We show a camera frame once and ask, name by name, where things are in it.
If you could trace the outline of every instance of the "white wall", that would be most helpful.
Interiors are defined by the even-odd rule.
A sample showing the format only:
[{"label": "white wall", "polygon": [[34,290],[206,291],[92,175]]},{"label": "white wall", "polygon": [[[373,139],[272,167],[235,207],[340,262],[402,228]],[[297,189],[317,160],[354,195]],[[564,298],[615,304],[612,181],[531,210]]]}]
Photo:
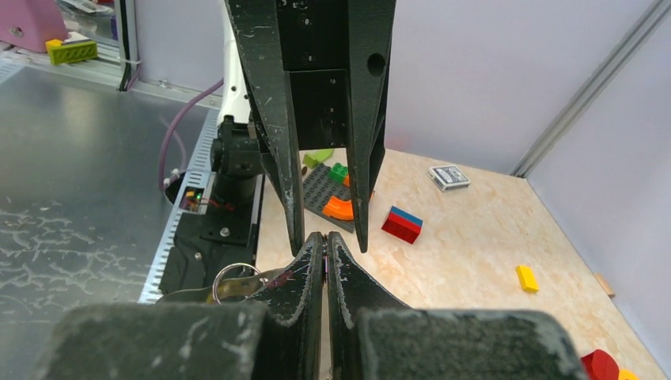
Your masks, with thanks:
[{"label": "white wall", "polygon": [[[136,0],[143,79],[222,76],[219,1]],[[650,3],[397,0],[387,145],[510,173]]]},{"label": "white wall", "polygon": [[223,76],[219,0],[135,0],[143,81],[206,89]]},{"label": "white wall", "polygon": [[671,375],[671,20],[529,180]]}]

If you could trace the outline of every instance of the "hole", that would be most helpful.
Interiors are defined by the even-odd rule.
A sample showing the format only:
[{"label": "hole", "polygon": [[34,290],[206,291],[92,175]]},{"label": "hole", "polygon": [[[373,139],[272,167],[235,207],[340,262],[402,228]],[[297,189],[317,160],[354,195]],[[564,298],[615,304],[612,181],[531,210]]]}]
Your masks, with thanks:
[{"label": "hole", "polygon": [[379,77],[385,72],[385,57],[378,53],[373,53],[368,57],[368,72],[374,77]]}]

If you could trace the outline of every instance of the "orange curved lego brick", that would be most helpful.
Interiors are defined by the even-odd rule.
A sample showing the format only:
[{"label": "orange curved lego brick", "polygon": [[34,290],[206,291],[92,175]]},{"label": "orange curved lego brick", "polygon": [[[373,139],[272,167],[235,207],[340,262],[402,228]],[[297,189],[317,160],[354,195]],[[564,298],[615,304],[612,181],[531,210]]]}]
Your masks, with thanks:
[{"label": "orange curved lego brick", "polygon": [[354,220],[354,211],[352,210],[351,200],[342,200],[336,196],[331,196],[322,211],[324,215],[340,220]]}]

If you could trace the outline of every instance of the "deck of cards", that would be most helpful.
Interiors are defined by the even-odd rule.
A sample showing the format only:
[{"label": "deck of cards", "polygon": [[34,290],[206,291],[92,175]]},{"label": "deck of cards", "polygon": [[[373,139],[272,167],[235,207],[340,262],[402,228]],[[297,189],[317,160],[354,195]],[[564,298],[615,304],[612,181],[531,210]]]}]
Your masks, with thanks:
[{"label": "deck of cards", "polygon": [[464,188],[471,184],[471,180],[456,165],[432,166],[427,174],[442,192],[453,188]]}]

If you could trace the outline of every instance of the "pink box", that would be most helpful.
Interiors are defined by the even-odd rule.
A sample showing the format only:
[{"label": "pink box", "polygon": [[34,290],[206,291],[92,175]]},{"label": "pink box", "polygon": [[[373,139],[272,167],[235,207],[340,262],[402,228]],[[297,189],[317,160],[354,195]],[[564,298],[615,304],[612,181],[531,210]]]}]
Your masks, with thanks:
[{"label": "pink box", "polygon": [[0,1],[0,40],[45,53],[44,43],[66,38],[63,16],[55,0]]}]

